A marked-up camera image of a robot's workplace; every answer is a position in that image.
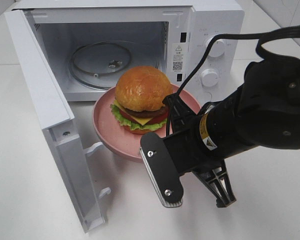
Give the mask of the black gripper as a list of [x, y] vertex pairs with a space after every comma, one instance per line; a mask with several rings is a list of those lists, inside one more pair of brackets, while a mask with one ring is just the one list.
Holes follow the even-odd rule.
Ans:
[[212, 117], [219, 102], [207, 102], [195, 113], [178, 93], [166, 96], [168, 106], [163, 142], [180, 175], [192, 172], [216, 197], [216, 206], [226, 208], [237, 199], [233, 193], [225, 160], [230, 148], [220, 140]]

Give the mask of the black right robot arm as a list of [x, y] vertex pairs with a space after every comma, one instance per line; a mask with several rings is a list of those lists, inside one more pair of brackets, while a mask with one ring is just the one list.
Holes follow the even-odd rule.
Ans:
[[300, 59], [296, 64], [251, 62], [227, 98], [194, 113], [177, 94], [164, 100], [172, 134], [163, 142], [174, 169], [192, 172], [225, 208], [236, 198], [225, 159], [258, 146], [300, 149]]

